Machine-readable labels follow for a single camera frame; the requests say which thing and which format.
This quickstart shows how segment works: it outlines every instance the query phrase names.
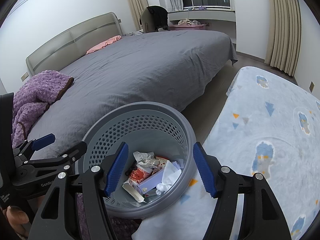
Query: gray bed sheet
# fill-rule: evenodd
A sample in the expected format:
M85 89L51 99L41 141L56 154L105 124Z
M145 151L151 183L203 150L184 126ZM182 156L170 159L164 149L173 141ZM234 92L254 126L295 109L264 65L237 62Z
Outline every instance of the gray bed sheet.
M156 101L182 111L228 60L237 61L228 35L195 30L127 36L81 57L61 70L74 84L28 135L28 140L56 137L32 159L56 157L81 141L98 119L128 103Z

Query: gray trash bin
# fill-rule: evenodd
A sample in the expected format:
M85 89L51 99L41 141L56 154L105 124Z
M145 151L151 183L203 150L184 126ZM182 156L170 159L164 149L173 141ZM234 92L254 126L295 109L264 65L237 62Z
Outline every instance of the gray trash bin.
M193 159L194 131L188 120L170 106L155 102L138 102L121 106L97 121L84 136L87 153L76 162L76 172L83 173L99 165L105 156L116 152L122 142L129 146L129 157L116 191L104 202L112 216L135 219L154 215L173 204L187 189L196 171ZM178 181L151 203L138 203L122 184L124 172L134 162L133 152L151 152L171 161L184 160Z

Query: bed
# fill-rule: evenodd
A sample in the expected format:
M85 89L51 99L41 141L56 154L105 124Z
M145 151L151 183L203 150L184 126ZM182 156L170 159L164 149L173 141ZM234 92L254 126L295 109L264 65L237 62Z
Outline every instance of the bed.
M55 143L32 159L52 158L82 140L111 110L137 101L156 101L181 111L236 52L229 36L214 31L169 31L125 36L85 55L94 45L122 35L108 13L57 35L26 60L31 74L57 70L73 85L32 127L28 140L53 133Z
M320 228L320 100L293 83L255 67L241 68L203 144L238 174L264 174L293 240L318 239ZM239 195L230 239L237 240L243 209ZM217 200L199 172L170 208L143 220L133 240L203 239Z

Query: pink pillow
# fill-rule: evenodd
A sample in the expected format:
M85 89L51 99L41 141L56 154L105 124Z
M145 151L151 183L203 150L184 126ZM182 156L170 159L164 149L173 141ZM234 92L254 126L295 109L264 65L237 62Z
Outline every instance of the pink pillow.
M103 49L104 47L106 47L107 45L110 45L112 43L115 43L116 41L119 41L122 37L120 35L117 35L117 36L114 36L106 41L103 41L101 43L99 43L98 45L92 47L91 49L89 49L86 53L87 54L90 54L90 53L93 53L95 51L98 51L100 49Z

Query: wall outlet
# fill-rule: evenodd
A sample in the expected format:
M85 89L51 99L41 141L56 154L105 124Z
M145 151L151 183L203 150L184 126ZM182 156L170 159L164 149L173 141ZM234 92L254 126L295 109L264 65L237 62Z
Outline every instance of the wall outlet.
M311 82L310 87L309 87L311 93L312 93L314 87L315 87L315 84L313 82Z
M25 72L25 74L21 77L21 80L24 81L28 76L28 72Z

